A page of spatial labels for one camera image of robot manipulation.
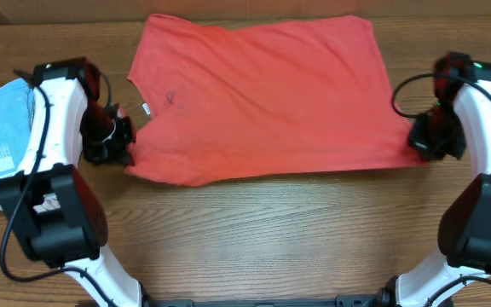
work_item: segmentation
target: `t-shirt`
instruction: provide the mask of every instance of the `t-shirt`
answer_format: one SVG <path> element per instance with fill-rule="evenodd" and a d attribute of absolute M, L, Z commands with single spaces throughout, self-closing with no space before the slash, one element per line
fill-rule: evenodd
<path fill-rule="evenodd" d="M 152 118 L 127 172 L 199 186 L 227 178 L 421 164 L 369 21 L 227 30 L 153 14 L 129 79 Z"/>

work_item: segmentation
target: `table surface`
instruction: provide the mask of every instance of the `table surface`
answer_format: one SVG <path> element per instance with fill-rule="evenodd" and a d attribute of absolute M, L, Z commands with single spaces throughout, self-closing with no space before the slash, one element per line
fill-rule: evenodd
<path fill-rule="evenodd" d="M 491 16 L 371 21 L 393 86 L 428 72 L 449 50 L 491 61 Z M 14 78 L 13 68 L 86 55 L 108 75 L 113 100 L 142 127 L 148 121 L 142 98 L 126 78 L 142 28 L 139 22 L 0 26 L 0 85 Z M 434 101 L 431 83 L 411 85 L 401 101 L 410 112 L 426 109 Z M 441 215 L 471 180 L 467 156 L 421 168 L 259 177 L 203 188 L 143 181 L 117 166 L 79 169 L 104 205 L 109 244 L 127 271 L 157 299 L 198 301 L 375 293 L 436 248 Z M 0 213 L 0 240 L 5 223 Z M 46 270 L 26 260 L 14 238 L 8 255 L 18 275 Z M 18 284 L 0 272 L 0 306 L 85 300 L 66 276 Z M 491 305 L 491 287 L 472 285 L 455 300 Z"/>

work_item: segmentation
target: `cable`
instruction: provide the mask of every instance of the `cable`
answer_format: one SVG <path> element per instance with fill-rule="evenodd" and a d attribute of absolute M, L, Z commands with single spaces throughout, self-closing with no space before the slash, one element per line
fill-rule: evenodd
<path fill-rule="evenodd" d="M 109 78 L 107 75 L 103 72 L 100 72 L 101 77 L 103 80 L 106 82 L 107 85 L 107 103 L 106 106 L 104 107 L 105 109 L 108 109 L 111 106 L 111 83 L 109 83 Z"/>
<path fill-rule="evenodd" d="M 65 273 L 65 272 L 77 272 L 81 275 L 81 277 L 86 278 L 90 284 L 92 284 L 92 287 L 100 294 L 100 296 L 103 298 L 103 300 L 111 307 L 117 307 L 117 305 L 109 299 L 109 297 L 101 290 L 100 285 L 90 276 L 86 270 L 83 269 L 78 269 L 78 268 L 59 268 L 55 269 L 53 271 L 43 273 L 40 275 L 35 275 L 35 276 L 30 276 L 30 277 L 19 277 L 16 275 L 13 275 L 9 271 L 9 267 L 7 266 L 7 263 L 5 261 L 5 255 L 7 251 L 7 245 L 9 243 L 9 237 L 10 233 L 12 231 L 13 225 L 14 225 L 14 220 L 16 219 L 16 215 L 20 208 L 22 207 L 22 204 L 24 203 L 24 198 L 26 197 L 26 193 L 29 190 L 29 188 L 32 185 L 33 181 L 33 175 L 38 171 L 39 165 L 41 164 L 41 159 L 43 158 L 43 151 L 44 151 L 44 145 L 47 141 L 47 134 L 49 133 L 49 121 L 50 121 L 50 102 L 49 98 L 47 97 L 47 94 L 44 92 L 43 89 L 41 89 L 39 86 L 36 86 L 36 88 L 39 90 L 41 95 L 43 95 L 44 99 L 44 107 L 45 107 L 45 120 L 44 120 L 44 125 L 43 125 L 43 132 L 41 133 L 41 140 L 39 141 L 39 148 L 37 151 L 37 156 L 35 158 L 35 162 L 33 163 L 32 167 L 32 172 L 30 173 L 30 176 L 26 180 L 26 184 L 24 185 L 24 188 L 22 189 L 22 193 L 20 194 L 20 197 L 18 199 L 18 202 L 16 204 L 16 207 L 13 211 L 13 214 L 11 215 L 9 222 L 7 223 L 7 227 L 5 228 L 5 231 L 3 232 L 3 238 L 1 240 L 1 247 L 0 247 L 0 267 L 1 271 L 5 276 L 7 276 L 11 281 L 18 281 L 18 282 L 30 282 L 30 281 L 38 281 L 43 278 L 51 277 L 54 275 L 58 275 L 60 273 Z"/>
<path fill-rule="evenodd" d="M 435 303 L 435 301 L 441 296 L 443 295 L 446 291 L 452 289 L 453 287 L 456 287 L 458 286 L 460 283 L 463 283 L 465 284 L 467 281 L 480 281 L 480 282 L 484 282 L 486 284 L 489 284 L 491 285 L 491 280 L 489 280 L 488 278 L 482 278 L 482 277 L 477 277 L 477 276 L 462 276 L 460 278 L 458 278 L 457 280 L 455 281 L 452 281 L 450 282 L 449 284 L 447 284 L 446 286 L 442 287 L 439 291 L 437 291 L 435 294 L 433 294 L 433 296 L 431 296 L 428 300 L 427 300 L 427 304 L 425 305 L 425 307 L 431 307 L 433 305 L 433 303 Z"/>
<path fill-rule="evenodd" d="M 422 78 L 445 78 L 445 79 L 460 81 L 460 82 L 462 82 L 464 84 L 467 84 L 470 87 L 473 87 L 476 90 L 480 91 L 491 102 L 491 95 L 490 95 L 490 93 L 488 93 L 482 86 L 480 86 L 480 85 L 478 85 L 478 84 L 476 84 L 476 83 L 474 83 L 474 82 L 472 82 L 472 81 L 470 81 L 470 80 L 468 80 L 466 78 L 462 78 L 460 76 L 453 76 L 453 75 L 449 75 L 449 74 L 441 73 L 441 72 L 430 72 L 430 73 L 424 73 L 424 74 L 420 74 L 420 75 L 413 76 L 411 78 L 406 79 L 405 81 L 403 81 L 402 83 L 400 83 L 396 87 L 396 89 L 393 91 L 393 95 L 391 97 L 391 107 L 400 116 L 402 116 L 404 118 L 407 118 L 407 119 L 418 119 L 420 117 L 420 115 L 422 114 L 422 113 L 406 114 L 406 113 L 403 113 L 403 112 L 399 111 L 399 109 L 397 109 L 397 106 L 396 106 L 396 97 L 397 97 L 397 94 L 399 93 L 399 91 L 405 85 L 407 85 L 407 84 L 409 84 L 409 83 L 411 83 L 413 81 L 422 79 Z M 453 287 L 456 287 L 460 283 L 464 283 L 465 284 L 467 281 L 480 281 L 480 282 L 484 282 L 484 283 L 487 283 L 487 284 L 491 285 L 491 280 L 489 280 L 488 278 L 482 278 L 482 277 L 477 277 L 477 276 L 462 276 L 459 279 L 450 282 L 445 287 L 442 287 L 441 289 L 439 289 L 435 294 L 433 294 L 433 296 L 431 296 L 430 298 L 428 298 L 427 304 L 425 306 L 426 307 L 431 307 L 433 305 L 433 303 L 435 303 L 435 301 L 441 295 L 443 295 L 446 291 L 452 289 Z"/>
<path fill-rule="evenodd" d="M 449 74 L 441 73 L 441 72 L 423 73 L 423 74 L 420 74 L 420 75 L 417 75 L 417 76 L 413 76 L 411 78 L 406 79 L 401 84 L 399 84 L 396 87 L 396 89 L 393 91 L 393 95 L 391 97 L 391 107 L 393 107 L 393 110 L 397 114 L 399 114 L 400 116 L 402 116 L 404 118 L 407 118 L 407 119 L 417 119 L 417 118 L 419 118 L 420 114 L 422 114 L 422 113 L 418 113 L 418 114 L 406 114 L 406 113 L 403 113 L 403 112 L 399 111 L 397 109 L 397 106 L 396 106 L 396 97 L 397 97 L 397 94 L 399 93 L 399 91 L 405 85 L 407 85 L 407 84 L 409 84 L 409 83 L 411 83 L 413 81 L 422 79 L 422 78 L 445 78 L 445 79 L 449 79 L 449 80 L 456 80 L 456 81 L 463 82 L 463 83 L 469 85 L 470 87 L 473 87 L 476 90 L 480 91 L 491 102 L 491 95 L 490 95 L 490 93 L 488 93 L 482 86 L 480 86 L 480 85 L 478 85 L 478 84 L 476 84 L 476 83 L 474 83 L 474 82 L 472 82 L 472 81 L 470 81 L 470 80 L 468 80 L 466 78 L 462 78 L 460 76 L 453 76 L 453 75 L 449 75 Z"/>

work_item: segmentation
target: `wall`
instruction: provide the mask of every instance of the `wall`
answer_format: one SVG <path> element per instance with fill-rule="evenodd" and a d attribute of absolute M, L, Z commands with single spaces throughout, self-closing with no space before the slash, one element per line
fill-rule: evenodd
<path fill-rule="evenodd" d="M 0 24 L 491 14 L 491 0 L 0 0 Z"/>

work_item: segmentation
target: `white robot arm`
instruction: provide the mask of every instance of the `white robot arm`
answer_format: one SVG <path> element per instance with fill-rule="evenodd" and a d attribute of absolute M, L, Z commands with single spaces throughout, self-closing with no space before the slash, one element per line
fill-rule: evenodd
<path fill-rule="evenodd" d="M 100 306 L 143 306 L 142 286 L 124 271 L 107 245 L 103 210 L 76 169 L 81 153 L 94 164 L 131 163 L 126 151 L 135 140 L 130 119 L 121 116 L 118 105 L 98 106 L 100 73 L 84 58 L 39 65 L 33 75 L 18 73 L 34 87 L 37 102 L 18 174 L 0 180 L 5 215 L 10 219 L 17 211 L 20 222 L 11 226 L 19 243 L 31 260 L 43 260 L 77 280 Z M 43 157 L 34 170 L 43 133 Z M 33 184 L 24 191 L 28 177 L 34 177 Z M 25 205 L 18 207 L 24 192 Z M 45 201 L 55 206 L 40 206 Z"/>
<path fill-rule="evenodd" d="M 479 80 L 477 83 L 491 95 L 491 81 Z M 464 84 L 456 95 L 453 110 L 465 133 L 473 177 L 491 174 L 491 101 L 477 89 Z M 469 275 L 489 277 L 483 269 L 448 265 L 446 256 L 437 249 L 412 271 L 399 276 L 396 301 L 401 307 L 424 307 L 426 299 L 439 289 Z M 465 284 L 460 283 L 445 292 L 433 302 L 433 306 L 438 306 L 463 287 Z"/>

